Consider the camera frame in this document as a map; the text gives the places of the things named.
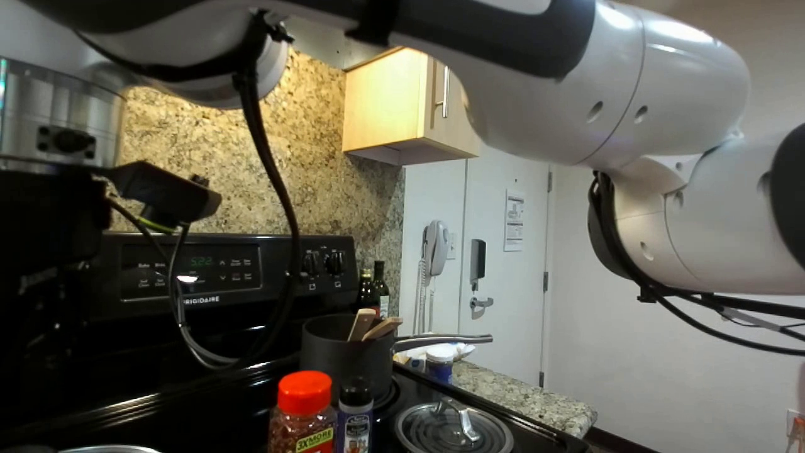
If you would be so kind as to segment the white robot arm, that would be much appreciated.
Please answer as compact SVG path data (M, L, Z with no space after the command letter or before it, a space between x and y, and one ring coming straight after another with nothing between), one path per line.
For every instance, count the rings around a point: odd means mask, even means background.
M687 292L803 295L803 166L736 134L749 71L727 42L613 0L24 0L105 61L164 81L262 11L311 37L405 45L447 64L476 134L604 174L607 266Z

